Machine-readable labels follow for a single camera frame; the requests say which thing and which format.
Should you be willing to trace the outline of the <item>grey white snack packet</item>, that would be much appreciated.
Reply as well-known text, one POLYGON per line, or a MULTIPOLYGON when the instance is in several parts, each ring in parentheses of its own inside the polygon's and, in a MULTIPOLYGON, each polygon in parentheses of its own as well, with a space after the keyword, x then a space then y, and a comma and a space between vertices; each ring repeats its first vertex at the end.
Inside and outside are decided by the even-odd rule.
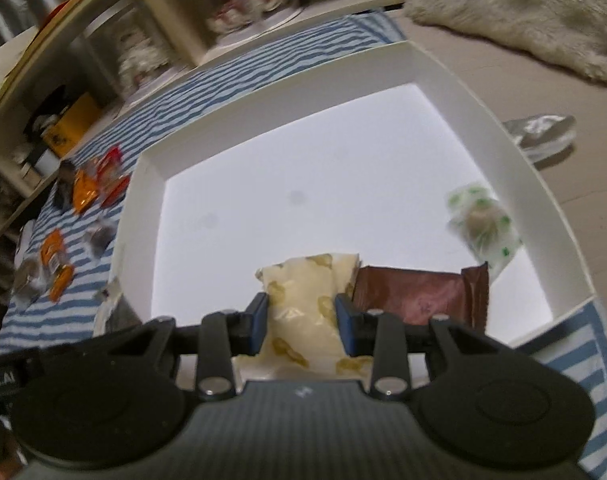
POLYGON ((94 298, 100 303, 94 318, 94 337, 142 324, 140 316, 130 306, 118 278, 106 283, 94 298))

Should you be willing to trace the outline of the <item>black orange snack packet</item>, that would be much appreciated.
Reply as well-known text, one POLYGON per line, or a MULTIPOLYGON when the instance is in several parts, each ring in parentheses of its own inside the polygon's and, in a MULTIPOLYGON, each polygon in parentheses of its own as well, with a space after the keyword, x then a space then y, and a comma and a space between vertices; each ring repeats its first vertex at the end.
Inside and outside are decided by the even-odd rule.
POLYGON ((53 205, 60 211, 66 211, 72 208, 75 178, 75 164, 68 159, 62 160, 58 167, 53 195, 53 205))

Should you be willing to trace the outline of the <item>green white candy packet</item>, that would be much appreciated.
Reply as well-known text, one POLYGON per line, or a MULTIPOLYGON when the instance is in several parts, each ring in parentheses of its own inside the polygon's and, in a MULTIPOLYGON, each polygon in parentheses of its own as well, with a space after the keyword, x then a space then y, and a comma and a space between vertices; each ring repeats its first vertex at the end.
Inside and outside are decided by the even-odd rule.
POLYGON ((490 281, 495 281, 523 245, 512 217, 489 188, 477 183, 457 188, 445 203, 449 229, 479 263, 486 263, 490 281))

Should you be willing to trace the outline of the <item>clear packet dark snack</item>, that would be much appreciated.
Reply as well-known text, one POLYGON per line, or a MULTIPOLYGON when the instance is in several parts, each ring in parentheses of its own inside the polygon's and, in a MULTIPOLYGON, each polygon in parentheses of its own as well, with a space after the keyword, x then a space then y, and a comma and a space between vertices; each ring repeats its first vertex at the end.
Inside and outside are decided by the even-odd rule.
POLYGON ((46 277, 37 258, 25 259, 15 271, 12 296, 21 309, 34 304, 46 290, 46 277))

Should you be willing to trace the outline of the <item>small clear snack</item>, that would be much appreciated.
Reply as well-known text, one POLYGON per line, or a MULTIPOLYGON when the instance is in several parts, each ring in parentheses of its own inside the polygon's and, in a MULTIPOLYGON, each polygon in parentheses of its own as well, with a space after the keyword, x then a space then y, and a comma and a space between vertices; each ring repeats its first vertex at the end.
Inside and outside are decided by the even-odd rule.
POLYGON ((116 224, 110 219, 95 220, 83 234, 83 243, 89 257, 98 260, 116 235, 116 224))

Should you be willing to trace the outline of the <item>yellow black box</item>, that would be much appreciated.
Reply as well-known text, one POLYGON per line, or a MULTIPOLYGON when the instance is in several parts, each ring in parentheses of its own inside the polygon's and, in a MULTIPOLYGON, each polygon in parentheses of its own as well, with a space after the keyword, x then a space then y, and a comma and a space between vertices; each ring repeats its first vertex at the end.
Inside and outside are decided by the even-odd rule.
POLYGON ((46 126, 42 140, 60 159, 76 148, 84 135, 102 116, 102 108, 89 92, 83 93, 55 122, 46 126))

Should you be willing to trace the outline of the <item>white shallow box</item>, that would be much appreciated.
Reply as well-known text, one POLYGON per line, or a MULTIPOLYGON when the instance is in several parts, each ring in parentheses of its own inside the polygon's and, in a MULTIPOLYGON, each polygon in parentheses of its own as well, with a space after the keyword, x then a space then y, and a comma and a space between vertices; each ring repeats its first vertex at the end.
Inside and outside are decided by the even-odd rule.
POLYGON ((256 272, 293 257, 459 271, 475 259, 448 196, 488 188, 521 239, 490 288, 487 333, 516 347, 595 295, 539 173, 447 67, 397 42, 242 96, 147 148, 110 275, 142 320, 242 310, 256 272))

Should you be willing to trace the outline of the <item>silver foil bag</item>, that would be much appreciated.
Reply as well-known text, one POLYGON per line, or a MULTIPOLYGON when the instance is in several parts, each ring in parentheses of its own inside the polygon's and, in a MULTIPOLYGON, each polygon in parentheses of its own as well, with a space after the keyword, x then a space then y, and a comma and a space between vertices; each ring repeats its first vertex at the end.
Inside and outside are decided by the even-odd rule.
POLYGON ((508 120, 503 127, 533 164, 561 154, 577 137, 577 121, 570 115, 538 114, 508 120))

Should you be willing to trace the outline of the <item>blue striped bed sheet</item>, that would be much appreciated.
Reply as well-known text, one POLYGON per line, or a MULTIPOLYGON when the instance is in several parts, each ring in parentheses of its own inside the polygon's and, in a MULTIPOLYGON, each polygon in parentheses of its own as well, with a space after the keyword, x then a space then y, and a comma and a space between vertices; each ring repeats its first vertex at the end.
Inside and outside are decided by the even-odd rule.
MULTIPOLYGON (((133 166, 144 148, 235 98, 307 68, 403 38, 398 24, 381 11, 351 14, 294 32, 189 76, 105 128, 82 149, 81 156, 88 158, 119 144, 126 152, 127 166, 133 166)), ((12 304, 1 326, 1 352, 67 344, 90 336, 98 312, 98 303, 91 296, 107 280, 110 257, 93 263, 84 255, 81 234, 86 224, 52 204, 45 204, 39 212, 30 251, 37 251, 46 234, 62 228, 78 274, 59 304, 40 299, 27 311, 12 304)), ((589 301, 525 349, 576 379, 590 393, 596 426, 581 465, 592 478, 607 479, 607 313, 603 304, 597 299, 589 301)))

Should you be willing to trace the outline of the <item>white cylinder cup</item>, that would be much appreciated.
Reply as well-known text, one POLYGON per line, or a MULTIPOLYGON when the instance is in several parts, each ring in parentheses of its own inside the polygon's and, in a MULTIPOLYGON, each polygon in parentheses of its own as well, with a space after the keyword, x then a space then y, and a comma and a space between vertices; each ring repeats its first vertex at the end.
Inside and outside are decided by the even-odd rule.
POLYGON ((34 169, 38 171, 42 177, 49 177, 51 174, 56 174, 60 168, 61 159, 59 159, 49 148, 46 148, 43 153, 34 162, 34 169))

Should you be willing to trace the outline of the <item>brown snack packet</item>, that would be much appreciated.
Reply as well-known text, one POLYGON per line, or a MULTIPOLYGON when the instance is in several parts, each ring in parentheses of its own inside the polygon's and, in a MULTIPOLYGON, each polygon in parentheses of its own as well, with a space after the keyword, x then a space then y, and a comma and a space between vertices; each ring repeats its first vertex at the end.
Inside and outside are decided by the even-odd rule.
POLYGON ((437 314, 486 330, 490 276, 486 263, 457 273, 365 266, 352 302, 360 311, 379 309, 404 323, 425 325, 437 314))

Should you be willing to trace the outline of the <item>cream yellow snack packet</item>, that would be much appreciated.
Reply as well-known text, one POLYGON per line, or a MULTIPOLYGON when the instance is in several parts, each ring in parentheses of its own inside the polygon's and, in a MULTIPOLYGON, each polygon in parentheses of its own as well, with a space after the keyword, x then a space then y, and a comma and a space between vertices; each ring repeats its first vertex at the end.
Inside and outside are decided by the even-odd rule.
POLYGON ((334 299, 350 296, 360 269, 357 254, 291 258, 256 273, 269 296, 268 330, 258 356, 238 356, 234 366, 249 380, 366 380, 369 356, 351 358, 338 333, 334 299))

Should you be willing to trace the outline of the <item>wooden headboard shelf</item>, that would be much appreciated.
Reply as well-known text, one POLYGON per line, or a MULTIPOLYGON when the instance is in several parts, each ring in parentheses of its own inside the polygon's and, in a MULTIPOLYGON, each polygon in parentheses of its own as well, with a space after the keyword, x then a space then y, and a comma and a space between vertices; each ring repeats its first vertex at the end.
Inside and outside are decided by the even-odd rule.
POLYGON ((60 161, 191 70, 307 25, 404 0, 0 0, 0 187, 11 223, 60 161))

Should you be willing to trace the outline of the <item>white doll display case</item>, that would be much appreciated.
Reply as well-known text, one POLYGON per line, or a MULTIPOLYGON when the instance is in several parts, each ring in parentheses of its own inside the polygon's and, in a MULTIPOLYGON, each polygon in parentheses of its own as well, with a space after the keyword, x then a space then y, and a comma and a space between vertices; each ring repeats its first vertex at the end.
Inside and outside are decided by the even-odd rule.
POLYGON ((84 29, 83 39, 125 102, 143 99, 184 68, 141 0, 114 3, 84 29))

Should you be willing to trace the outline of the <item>short orange snack packet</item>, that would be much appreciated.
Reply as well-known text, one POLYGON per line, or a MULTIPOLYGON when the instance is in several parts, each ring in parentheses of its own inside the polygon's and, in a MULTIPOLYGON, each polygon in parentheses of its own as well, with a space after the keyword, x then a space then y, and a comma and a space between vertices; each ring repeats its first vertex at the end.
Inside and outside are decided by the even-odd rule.
POLYGON ((98 178, 96 177, 98 158, 90 158, 76 171, 72 189, 72 206, 81 216, 98 198, 98 178))

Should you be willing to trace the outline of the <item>red clear snack packet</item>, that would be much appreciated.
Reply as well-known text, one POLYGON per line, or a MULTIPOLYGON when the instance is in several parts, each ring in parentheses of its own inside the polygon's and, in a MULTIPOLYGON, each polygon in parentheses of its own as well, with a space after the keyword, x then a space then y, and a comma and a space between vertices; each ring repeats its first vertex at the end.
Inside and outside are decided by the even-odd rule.
POLYGON ((112 146, 100 159, 96 166, 95 179, 102 208, 117 204, 125 196, 130 174, 126 174, 122 168, 122 153, 118 145, 112 146))

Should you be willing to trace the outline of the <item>long orange snack packet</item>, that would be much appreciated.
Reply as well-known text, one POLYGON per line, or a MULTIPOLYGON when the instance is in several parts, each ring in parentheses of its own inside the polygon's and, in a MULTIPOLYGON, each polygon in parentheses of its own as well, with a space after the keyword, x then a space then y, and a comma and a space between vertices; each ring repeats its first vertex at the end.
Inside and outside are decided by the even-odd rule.
POLYGON ((44 239, 40 248, 40 260, 48 274, 49 298, 56 304, 66 288, 72 284, 75 275, 75 267, 69 261, 60 229, 53 230, 44 239))

